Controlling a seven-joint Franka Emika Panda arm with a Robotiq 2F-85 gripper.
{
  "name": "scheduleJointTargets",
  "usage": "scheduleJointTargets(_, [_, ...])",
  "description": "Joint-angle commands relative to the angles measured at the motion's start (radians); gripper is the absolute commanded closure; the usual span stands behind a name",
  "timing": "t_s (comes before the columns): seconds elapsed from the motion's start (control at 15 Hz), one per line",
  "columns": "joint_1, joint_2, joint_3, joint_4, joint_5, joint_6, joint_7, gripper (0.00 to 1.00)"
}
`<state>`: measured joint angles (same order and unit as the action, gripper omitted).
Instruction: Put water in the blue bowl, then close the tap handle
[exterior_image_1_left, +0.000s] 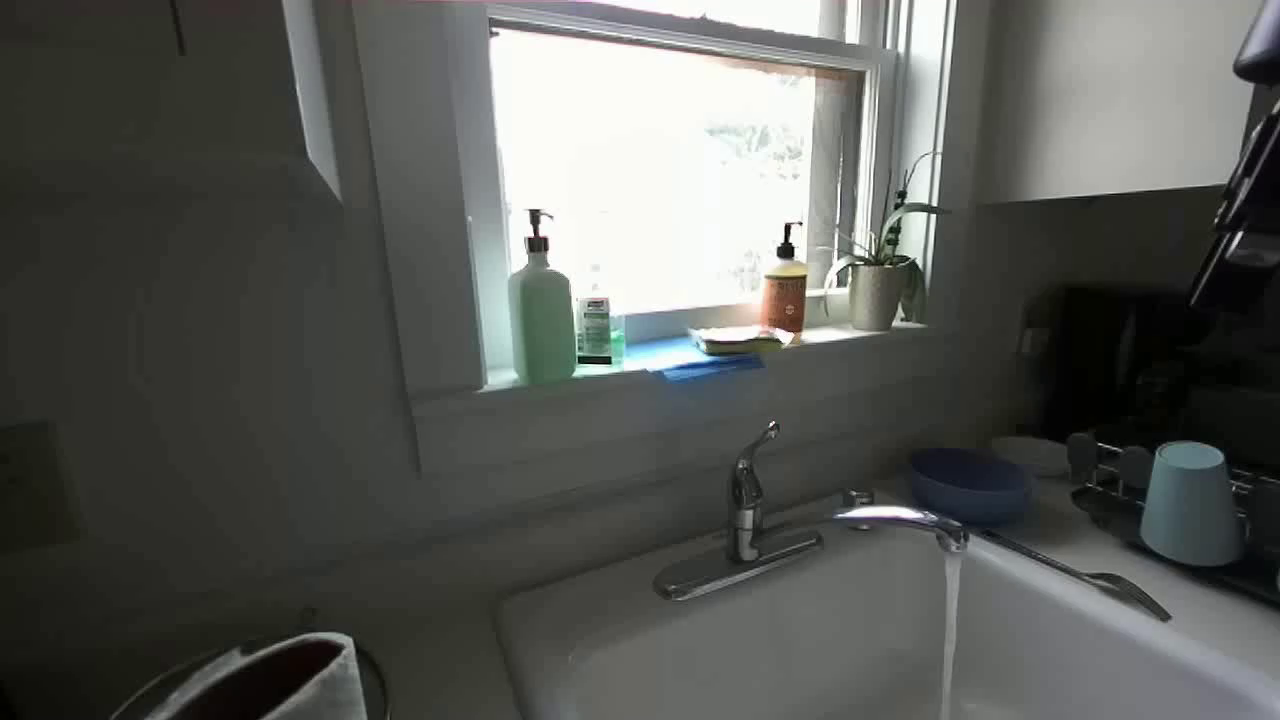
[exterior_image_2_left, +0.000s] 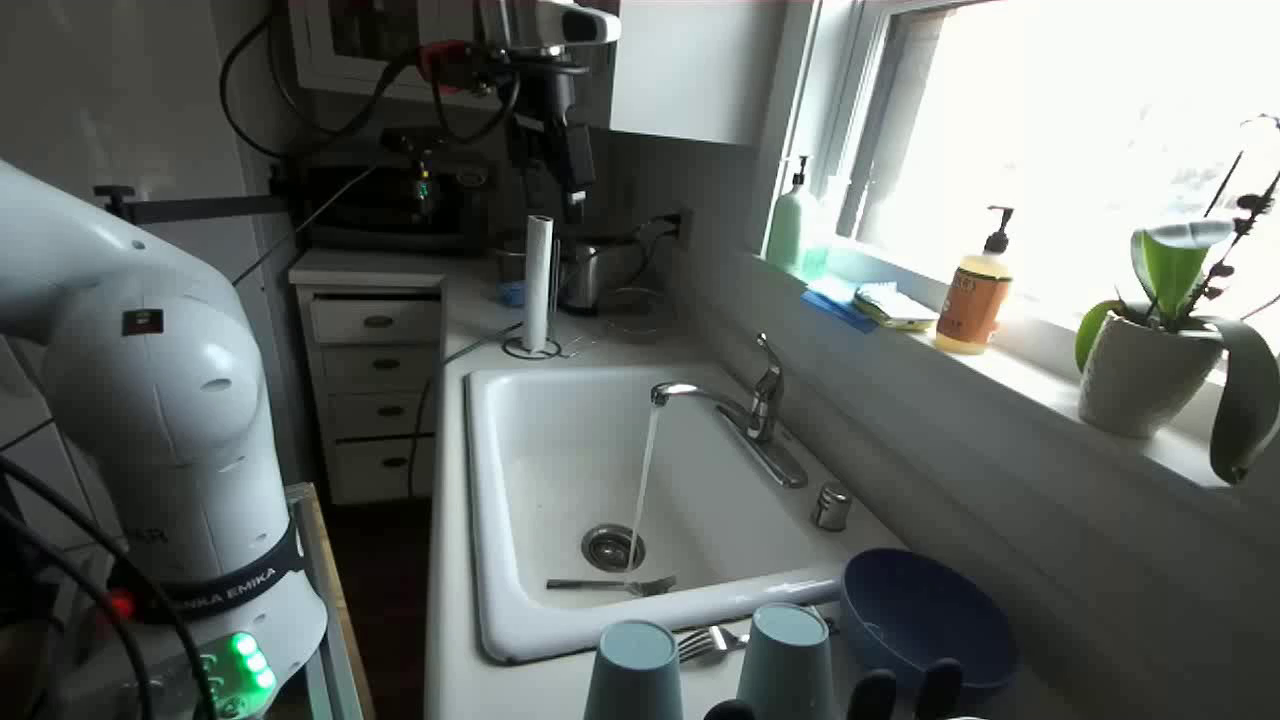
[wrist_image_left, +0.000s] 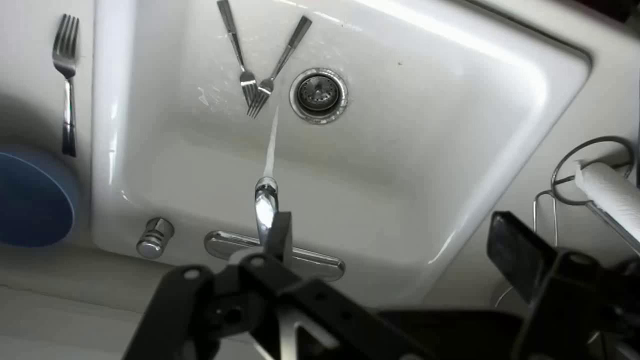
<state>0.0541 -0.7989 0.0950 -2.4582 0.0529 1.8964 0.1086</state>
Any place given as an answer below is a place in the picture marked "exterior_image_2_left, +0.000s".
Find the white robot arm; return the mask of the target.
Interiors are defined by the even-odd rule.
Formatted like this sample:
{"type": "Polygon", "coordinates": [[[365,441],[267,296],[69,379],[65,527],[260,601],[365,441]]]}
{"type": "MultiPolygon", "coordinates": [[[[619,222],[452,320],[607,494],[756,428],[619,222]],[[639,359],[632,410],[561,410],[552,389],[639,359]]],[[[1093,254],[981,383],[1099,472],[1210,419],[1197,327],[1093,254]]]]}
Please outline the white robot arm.
{"type": "Polygon", "coordinates": [[[124,540],[117,588],[158,624],[203,720],[272,709],[328,631],[284,499],[245,303],[201,254],[0,163],[0,330],[86,452],[124,540]]]}

